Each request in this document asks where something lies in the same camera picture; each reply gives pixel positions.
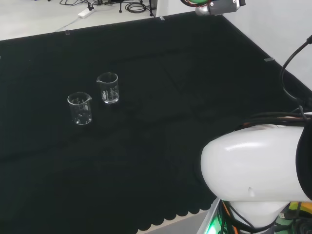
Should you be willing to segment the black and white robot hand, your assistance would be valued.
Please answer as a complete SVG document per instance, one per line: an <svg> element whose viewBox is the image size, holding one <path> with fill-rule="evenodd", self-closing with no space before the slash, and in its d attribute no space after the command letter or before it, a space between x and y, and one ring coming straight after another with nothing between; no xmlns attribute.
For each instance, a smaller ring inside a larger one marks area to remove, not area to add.
<svg viewBox="0 0 312 234"><path fill-rule="evenodd" d="M195 13L199 16L217 16L236 12L245 5L245 0L209 0L205 5L196 7Z"/></svg>

